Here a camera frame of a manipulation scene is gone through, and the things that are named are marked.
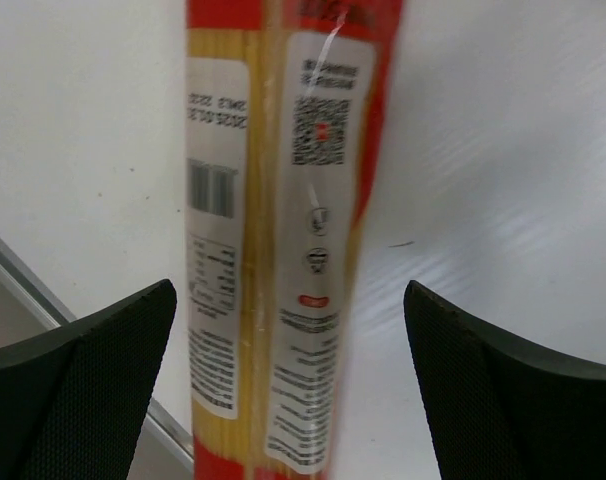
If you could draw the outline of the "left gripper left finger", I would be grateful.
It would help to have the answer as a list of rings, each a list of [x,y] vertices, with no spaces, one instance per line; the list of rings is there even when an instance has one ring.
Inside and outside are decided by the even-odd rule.
[[[125,479],[177,306],[161,280],[0,348],[0,479]]]

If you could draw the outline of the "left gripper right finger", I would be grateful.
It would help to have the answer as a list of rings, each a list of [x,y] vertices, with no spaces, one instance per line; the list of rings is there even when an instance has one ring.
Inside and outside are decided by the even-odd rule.
[[[408,343],[443,479],[606,479],[606,365],[481,320],[417,281]]]

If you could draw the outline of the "red spaghetti bag with label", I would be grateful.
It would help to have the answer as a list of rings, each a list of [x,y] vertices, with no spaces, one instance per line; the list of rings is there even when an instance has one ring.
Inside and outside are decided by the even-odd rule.
[[[194,475],[329,475],[400,1],[186,5]]]

